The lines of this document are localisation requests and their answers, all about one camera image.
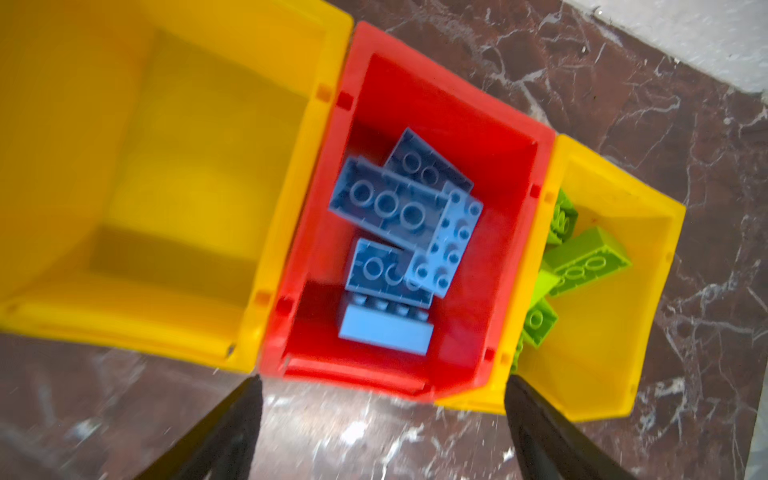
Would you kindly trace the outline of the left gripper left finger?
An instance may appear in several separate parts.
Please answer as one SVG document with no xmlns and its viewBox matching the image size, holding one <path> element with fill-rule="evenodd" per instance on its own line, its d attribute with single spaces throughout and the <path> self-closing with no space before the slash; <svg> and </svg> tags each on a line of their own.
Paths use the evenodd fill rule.
<svg viewBox="0 0 768 480">
<path fill-rule="evenodd" d="M 263 383 L 247 377 L 139 479 L 247 479 L 263 413 Z"/>
</svg>

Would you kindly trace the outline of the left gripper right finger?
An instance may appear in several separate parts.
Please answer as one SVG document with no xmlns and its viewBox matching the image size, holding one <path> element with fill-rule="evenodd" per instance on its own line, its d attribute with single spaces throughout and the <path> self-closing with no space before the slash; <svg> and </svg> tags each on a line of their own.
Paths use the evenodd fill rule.
<svg viewBox="0 0 768 480">
<path fill-rule="evenodd" d="M 631 479 L 522 377 L 508 378 L 505 412 L 524 479 Z"/>
</svg>

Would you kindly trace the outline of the small green lego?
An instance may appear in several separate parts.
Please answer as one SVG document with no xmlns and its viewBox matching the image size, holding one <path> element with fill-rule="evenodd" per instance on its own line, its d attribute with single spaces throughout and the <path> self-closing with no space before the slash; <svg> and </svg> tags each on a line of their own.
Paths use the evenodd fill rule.
<svg viewBox="0 0 768 480">
<path fill-rule="evenodd" d="M 510 374 L 511 375 L 516 375 L 517 374 L 518 366 L 519 366 L 519 358 L 520 358 L 523 350 L 524 350 L 524 336 L 520 335 L 520 337 L 518 338 L 518 342 L 516 344 L 516 347 L 515 347 L 515 351 L 514 351 L 514 355 L 513 355 L 513 359 L 512 359 L 512 364 L 511 364 L 511 367 L 510 367 Z"/>
</svg>

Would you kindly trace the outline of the green lego brick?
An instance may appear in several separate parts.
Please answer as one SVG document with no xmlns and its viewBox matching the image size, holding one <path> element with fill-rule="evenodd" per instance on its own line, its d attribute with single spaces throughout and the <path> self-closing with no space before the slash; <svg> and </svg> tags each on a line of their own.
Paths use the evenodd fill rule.
<svg viewBox="0 0 768 480">
<path fill-rule="evenodd" d="M 561 276 L 549 268 L 542 266 L 538 272 L 530 306 L 535 306 L 541 301 L 561 280 Z"/>
<path fill-rule="evenodd" d="M 527 312 L 523 325 L 523 339 L 533 348 L 540 348 L 559 320 L 549 302 L 542 298 Z"/>
</svg>

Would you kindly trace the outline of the green lego long diagonal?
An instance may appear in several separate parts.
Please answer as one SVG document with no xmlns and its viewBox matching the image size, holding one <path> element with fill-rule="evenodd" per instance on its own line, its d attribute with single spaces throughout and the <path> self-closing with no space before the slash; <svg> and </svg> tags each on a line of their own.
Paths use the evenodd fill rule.
<svg viewBox="0 0 768 480">
<path fill-rule="evenodd" d="M 548 293 L 551 297 L 585 287 L 632 266 L 622 244 L 599 226 L 547 250 L 543 261 L 560 277 Z"/>
</svg>

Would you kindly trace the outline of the blue lego upturned brick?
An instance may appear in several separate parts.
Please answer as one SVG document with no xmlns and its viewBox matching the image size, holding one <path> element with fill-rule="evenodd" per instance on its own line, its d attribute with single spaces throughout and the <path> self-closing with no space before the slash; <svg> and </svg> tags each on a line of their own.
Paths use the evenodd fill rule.
<svg viewBox="0 0 768 480">
<path fill-rule="evenodd" d="M 329 210 L 361 229 L 411 252 L 426 252 L 449 197 L 370 163 L 346 159 Z"/>
</svg>

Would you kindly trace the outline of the blue lego diagonal brick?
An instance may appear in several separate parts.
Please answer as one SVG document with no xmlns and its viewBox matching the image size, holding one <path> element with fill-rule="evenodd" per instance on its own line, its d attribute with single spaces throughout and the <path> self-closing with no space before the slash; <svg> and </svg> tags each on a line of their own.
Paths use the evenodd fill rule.
<svg viewBox="0 0 768 480">
<path fill-rule="evenodd" d="M 425 356 L 434 325 L 418 307 L 361 293 L 346 292 L 340 307 L 339 337 Z"/>
</svg>

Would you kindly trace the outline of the blue lego top brick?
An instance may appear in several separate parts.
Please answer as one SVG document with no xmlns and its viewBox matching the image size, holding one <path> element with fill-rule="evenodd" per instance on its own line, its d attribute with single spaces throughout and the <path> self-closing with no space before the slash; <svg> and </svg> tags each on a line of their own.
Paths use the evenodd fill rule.
<svg viewBox="0 0 768 480">
<path fill-rule="evenodd" d="M 483 211 L 483 204 L 457 185 L 447 181 L 442 192 L 450 202 L 435 237 L 425 254 L 414 253 L 405 280 L 439 298 L 444 298 L 454 279 Z"/>
</svg>

